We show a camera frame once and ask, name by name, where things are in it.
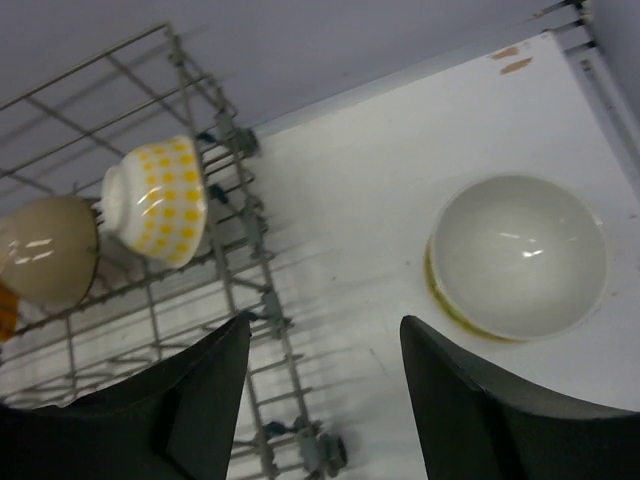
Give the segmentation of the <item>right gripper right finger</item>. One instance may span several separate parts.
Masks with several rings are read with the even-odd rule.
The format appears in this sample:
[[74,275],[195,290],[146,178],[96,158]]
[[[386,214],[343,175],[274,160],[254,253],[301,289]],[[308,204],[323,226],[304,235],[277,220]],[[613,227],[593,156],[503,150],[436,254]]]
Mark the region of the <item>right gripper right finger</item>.
[[428,478],[638,478],[638,413],[532,383],[415,316],[400,341]]

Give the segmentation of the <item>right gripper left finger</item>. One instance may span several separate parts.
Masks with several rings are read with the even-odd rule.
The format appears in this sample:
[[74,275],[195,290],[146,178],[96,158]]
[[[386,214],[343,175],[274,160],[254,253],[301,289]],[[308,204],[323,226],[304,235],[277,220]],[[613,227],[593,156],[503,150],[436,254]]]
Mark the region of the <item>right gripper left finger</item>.
[[2,478],[226,478],[249,343],[249,316],[240,313],[184,351],[64,407],[2,406]]

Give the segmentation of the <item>beige bowl with sunflower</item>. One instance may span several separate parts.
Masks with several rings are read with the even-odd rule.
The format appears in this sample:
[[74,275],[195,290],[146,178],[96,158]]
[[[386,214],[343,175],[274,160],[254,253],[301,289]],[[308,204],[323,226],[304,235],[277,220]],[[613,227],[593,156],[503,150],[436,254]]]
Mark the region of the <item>beige bowl with sunflower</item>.
[[497,336],[556,336],[592,316],[606,293],[602,220],[543,177],[501,174],[464,186],[443,205],[428,240],[446,298]]

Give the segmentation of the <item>grey wire dish rack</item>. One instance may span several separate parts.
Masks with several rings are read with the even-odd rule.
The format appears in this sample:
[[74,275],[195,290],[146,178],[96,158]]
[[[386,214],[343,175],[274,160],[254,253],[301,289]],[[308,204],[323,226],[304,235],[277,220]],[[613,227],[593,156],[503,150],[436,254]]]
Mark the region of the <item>grey wire dish rack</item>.
[[[1,98],[1,218],[41,198],[89,203],[98,263],[73,306],[20,298],[1,343],[1,408],[64,407],[178,354],[240,313],[250,343],[224,479],[330,479],[348,463],[342,438],[309,413],[301,355],[272,275],[255,133],[213,74],[163,22]],[[130,151],[174,136],[195,145],[208,219],[194,257],[172,269],[103,228],[101,185]]]

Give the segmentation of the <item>lime green bowl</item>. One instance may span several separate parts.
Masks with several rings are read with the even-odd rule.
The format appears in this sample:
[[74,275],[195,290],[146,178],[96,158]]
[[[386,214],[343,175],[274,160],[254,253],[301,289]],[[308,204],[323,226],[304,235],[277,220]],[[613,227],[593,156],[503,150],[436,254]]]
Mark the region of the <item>lime green bowl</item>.
[[425,246],[424,253],[424,278],[426,287],[434,300],[435,304],[438,308],[446,315],[449,319],[451,319],[454,323],[456,323],[460,328],[469,332],[476,337],[483,338],[485,340],[506,343],[506,344],[517,344],[518,340],[508,339],[501,336],[497,336],[491,334],[476,325],[470,322],[464,315],[462,315],[444,295],[441,291],[435,277],[435,271],[433,269],[432,260],[431,260],[431,240],[428,240]]

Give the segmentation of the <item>yellow bowl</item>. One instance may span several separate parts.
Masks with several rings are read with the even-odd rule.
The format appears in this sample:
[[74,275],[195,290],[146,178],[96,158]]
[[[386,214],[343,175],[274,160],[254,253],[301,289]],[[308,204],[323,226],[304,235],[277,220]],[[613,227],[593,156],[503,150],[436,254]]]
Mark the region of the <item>yellow bowl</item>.
[[11,340],[17,329],[20,298],[0,283],[0,342]]

